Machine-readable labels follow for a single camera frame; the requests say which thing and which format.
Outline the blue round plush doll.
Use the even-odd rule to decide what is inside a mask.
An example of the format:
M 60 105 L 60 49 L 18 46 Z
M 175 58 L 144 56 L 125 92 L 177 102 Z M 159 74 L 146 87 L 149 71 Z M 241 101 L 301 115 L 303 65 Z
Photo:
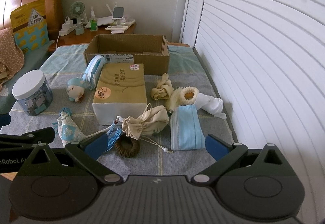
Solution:
M 72 78 L 67 82 L 66 92 L 71 102 L 78 102 L 84 95 L 84 82 L 80 78 Z

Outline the floral blue drawstring pouch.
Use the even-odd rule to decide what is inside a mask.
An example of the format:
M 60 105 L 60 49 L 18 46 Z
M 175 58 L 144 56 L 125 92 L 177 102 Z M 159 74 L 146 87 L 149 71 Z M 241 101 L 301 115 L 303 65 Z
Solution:
M 72 112 L 69 108 L 62 108 L 53 128 L 58 133 L 63 146 L 71 142 L 81 142 L 86 135 L 80 130 L 72 120 Z

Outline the yellow blue paper bag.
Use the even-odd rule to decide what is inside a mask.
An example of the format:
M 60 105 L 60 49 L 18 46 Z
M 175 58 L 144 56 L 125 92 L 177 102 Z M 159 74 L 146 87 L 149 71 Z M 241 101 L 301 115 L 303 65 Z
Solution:
M 45 0 L 20 6 L 10 14 L 16 45 L 24 54 L 48 44 Z

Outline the white wifi router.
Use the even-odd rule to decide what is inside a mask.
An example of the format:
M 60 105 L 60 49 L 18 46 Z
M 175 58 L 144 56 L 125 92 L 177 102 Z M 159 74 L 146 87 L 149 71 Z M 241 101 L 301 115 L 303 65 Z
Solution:
M 99 26 L 108 26 L 114 23 L 112 20 L 112 13 L 113 9 L 110 8 L 108 4 L 106 4 L 106 7 L 108 8 L 109 12 L 111 13 L 111 16 L 106 16 L 106 17 L 97 17 L 97 27 Z M 90 29 L 90 19 L 88 20 L 88 23 L 86 24 L 85 28 Z

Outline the blue white tassel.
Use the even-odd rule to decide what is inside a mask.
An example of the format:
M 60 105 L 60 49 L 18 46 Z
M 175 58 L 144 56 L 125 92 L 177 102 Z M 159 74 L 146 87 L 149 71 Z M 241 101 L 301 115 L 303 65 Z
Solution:
M 86 142 L 81 145 L 85 153 L 93 157 L 111 150 L 122 134 L 122 129 L 117 124 L 122 123 L 123 120 L 124 118 L 117 116 L 112 125 L 89 135 Z

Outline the cream fluffy scrunchie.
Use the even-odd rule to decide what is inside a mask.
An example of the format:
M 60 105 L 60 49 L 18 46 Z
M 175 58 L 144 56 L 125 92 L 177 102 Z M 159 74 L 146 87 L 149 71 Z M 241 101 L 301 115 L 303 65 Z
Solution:
M 179 106 L 193 105 L 198 97 L 199 90 L 196 87 L 178 87 L 166 102 L 166 109 L 169 116 Z

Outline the white louvered closet doors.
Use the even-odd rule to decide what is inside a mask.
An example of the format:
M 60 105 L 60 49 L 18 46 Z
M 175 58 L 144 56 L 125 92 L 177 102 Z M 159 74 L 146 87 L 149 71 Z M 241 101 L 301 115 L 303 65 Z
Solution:
M 206 66 L 239 142 L 274 143 L 324 220 L 324 0 L 186 0 L 181 41 Z

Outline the blue face mask stack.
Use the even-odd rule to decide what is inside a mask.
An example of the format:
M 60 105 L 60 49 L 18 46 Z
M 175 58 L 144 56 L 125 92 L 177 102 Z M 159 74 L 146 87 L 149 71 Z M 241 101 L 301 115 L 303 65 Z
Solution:
M 194 105 L 179 106 L 171 115 L 171 149 L 196 150 L 206 145 L 196 107 Z

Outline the white remote control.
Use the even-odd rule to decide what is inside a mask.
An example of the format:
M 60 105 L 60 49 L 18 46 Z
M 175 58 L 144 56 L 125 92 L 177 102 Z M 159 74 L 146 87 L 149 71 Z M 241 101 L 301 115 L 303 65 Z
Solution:
M 105 28 L 105 30 L 111 32 L 111 34 L 124 33 L 127 29 L 129 29 L 128 26 L 107 26 Z

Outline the beige knotted cloth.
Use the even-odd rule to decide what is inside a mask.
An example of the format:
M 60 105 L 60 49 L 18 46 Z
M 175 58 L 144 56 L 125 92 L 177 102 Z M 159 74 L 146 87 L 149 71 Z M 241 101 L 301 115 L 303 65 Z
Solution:
M 167 100 L 171 97 L 173 92 L 174 89 L 169 79 L 169 75 L 165 73 L 162 75 L 161 79 L 158 80 L 156 87 L 151 90 L 150 96 L 154 100 Z

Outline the brown hair scrunchie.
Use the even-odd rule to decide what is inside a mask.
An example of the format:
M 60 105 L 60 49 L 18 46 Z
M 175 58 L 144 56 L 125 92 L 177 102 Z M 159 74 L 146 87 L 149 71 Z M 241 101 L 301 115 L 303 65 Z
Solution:
M 133 158 L 140 152 L 140 142 L 122 134 L 115 143 L 115 149 L 119 155 L 125 158 Z

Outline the beige drawstring pouch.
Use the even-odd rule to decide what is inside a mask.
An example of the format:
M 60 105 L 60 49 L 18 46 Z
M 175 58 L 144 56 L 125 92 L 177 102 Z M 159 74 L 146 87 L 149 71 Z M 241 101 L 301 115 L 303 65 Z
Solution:
M 122 121 L 122 132 L 135 140 L 140 136 L 151 136 L 162 131 L 169 124 L 165 106 L 152 107 L 149 103 L 137 118 L 127 117 Z

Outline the small white smart display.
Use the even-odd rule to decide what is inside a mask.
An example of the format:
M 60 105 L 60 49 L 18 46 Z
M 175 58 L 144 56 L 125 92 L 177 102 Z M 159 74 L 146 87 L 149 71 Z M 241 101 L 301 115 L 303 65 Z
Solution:
M 114 9 L 112 13 L 112 20 L 116 26 L 121 26 L 121 22 L 124 20 L 124 7 L 118 6 L 117 3 L 114 3 Z

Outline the brown cardboard box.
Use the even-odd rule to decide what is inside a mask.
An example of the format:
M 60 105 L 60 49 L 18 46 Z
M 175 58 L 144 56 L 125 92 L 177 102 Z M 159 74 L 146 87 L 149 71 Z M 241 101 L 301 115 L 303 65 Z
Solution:
M 162 75 L 169 69 L 167 38 L 162 35 L 99 34 L 84 50 L 86 63 L 95 55 L 102 55 L 108 64 L 143 64 L 146 75 Z

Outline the white cloth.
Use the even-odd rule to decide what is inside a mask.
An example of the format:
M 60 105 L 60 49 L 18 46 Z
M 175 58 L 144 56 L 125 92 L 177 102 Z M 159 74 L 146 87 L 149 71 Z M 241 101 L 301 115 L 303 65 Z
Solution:
M 210 95 L 199 93 L 194 103 L 197 110 L 203 109 L 207 113 L 221 119 L 226 119 L 226 114 L 223 113 L 223 100 L 214 98 Z

